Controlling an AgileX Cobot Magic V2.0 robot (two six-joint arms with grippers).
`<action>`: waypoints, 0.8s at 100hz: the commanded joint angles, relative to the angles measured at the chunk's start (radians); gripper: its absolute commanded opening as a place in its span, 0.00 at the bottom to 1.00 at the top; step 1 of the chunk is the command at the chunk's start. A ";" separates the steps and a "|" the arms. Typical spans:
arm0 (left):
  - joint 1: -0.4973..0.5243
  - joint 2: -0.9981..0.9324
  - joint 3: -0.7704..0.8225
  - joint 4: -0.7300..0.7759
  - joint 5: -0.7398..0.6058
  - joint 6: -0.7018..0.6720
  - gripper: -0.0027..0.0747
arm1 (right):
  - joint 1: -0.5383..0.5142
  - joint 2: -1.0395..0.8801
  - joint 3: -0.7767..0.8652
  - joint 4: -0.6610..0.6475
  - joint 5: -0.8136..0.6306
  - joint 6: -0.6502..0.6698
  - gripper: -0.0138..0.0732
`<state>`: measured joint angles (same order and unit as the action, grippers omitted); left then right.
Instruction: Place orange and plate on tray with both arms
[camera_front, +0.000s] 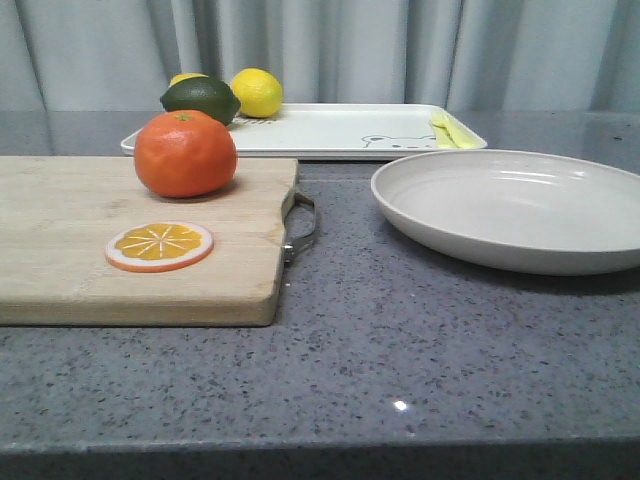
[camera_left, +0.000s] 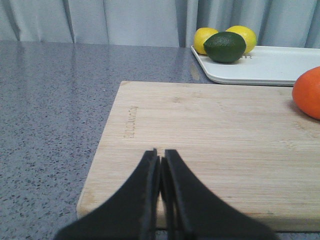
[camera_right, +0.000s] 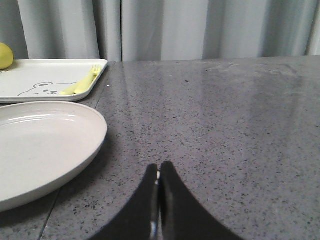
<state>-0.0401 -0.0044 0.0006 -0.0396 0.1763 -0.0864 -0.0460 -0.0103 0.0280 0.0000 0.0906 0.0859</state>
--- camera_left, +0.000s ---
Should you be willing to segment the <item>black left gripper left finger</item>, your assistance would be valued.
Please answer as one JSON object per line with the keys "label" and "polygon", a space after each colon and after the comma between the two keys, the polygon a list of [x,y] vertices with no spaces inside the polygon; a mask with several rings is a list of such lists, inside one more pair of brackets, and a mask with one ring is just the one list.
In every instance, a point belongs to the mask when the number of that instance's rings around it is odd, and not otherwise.
{"label": "black left gripper left finger", "polygon": [[106,202],[61,229],[56,240],[154,240],[160,158],[147,150],[126,182]]}

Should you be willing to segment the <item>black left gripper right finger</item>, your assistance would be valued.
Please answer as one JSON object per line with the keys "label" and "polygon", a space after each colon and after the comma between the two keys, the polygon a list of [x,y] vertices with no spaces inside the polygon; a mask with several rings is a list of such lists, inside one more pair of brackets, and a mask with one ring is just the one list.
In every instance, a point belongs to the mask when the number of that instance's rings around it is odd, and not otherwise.
{"label": "black left gripper right finger", "polygon": [[212,193],[179,153],[167,149],[161,159],[160,191],[170,240],[276,240],[265,224]]}

